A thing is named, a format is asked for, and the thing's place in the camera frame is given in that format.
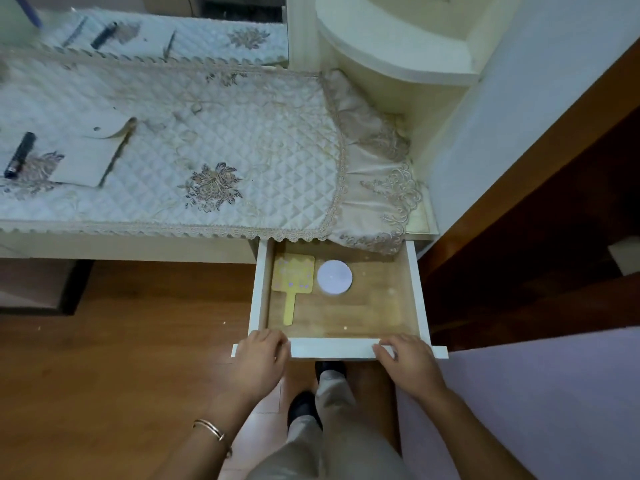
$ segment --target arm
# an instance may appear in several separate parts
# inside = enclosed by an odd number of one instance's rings
[[[282,379],[290,357],[291,343],[283,332],[252,331],[238,344],[228,379],[201,416],[224,433],[224,439],[218,441],[212,432],[201,426],[193,428],[152,480],[217,478],[228,446],[254,407]]]
[[[397,386],[411,395],[433,421],[462,480],[531,480],[531,475],[447,387],[431,347],[418,337],[394,335],[380,341],[396,349],[396,359],[380,345],[374,352]]]

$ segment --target leg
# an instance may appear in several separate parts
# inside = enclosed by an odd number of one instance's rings
[[[323,464],[329,478],[412,478],[400,455],[362,416],[343,374],[320,374],[316,407],[324,427]]]
[[[317,414],[313,405],[313,394],[308,392],[306,395],[303,393],[297,396],[289,408],[287,442],[252,469],[246,480],[318,478],[323,432],[312,414]]]

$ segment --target open drawer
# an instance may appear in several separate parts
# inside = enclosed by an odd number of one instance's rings
[[[313,291],[296,295],[289,326],[283,322],[285,294],[271,290],[274,258],[285,252],[316,259]],[[339,296],[326,295],[316,281],[330,259],[344,261],[353,274],[351,288]],[[391,257],[330,241],[260,241],[248,332],[264,328],[284,331],[294,358],[373,359],[371,346],[394,333],[420,335],[430,344],[413,241]],[[436,358],[448,357],[446,347],[432,348]]]

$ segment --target white round container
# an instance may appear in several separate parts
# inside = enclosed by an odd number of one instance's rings
[[[331,260],[325,262],[316,276],[320,289],[330,295],[339,295],[349,289],[353,282],[353,274],[342,261]]]

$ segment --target foot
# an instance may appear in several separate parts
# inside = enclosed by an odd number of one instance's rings
[[[347,368],[341,360],[316,360],[316,379],[318,379],[318,383],[320,383],[320,374],[324,371],[340,372],[344,377],[347,377]]]
[[[318,426],[320,426],[320,429],[322,429],[322,421],[320,421],[320,416],[318,416],[316,409],[316,395],[311,391],[302,391],[293,398],[287,414],[287,430],[291,426],[291,423],[293,423],[293,420],[300,416],[313,416]]]

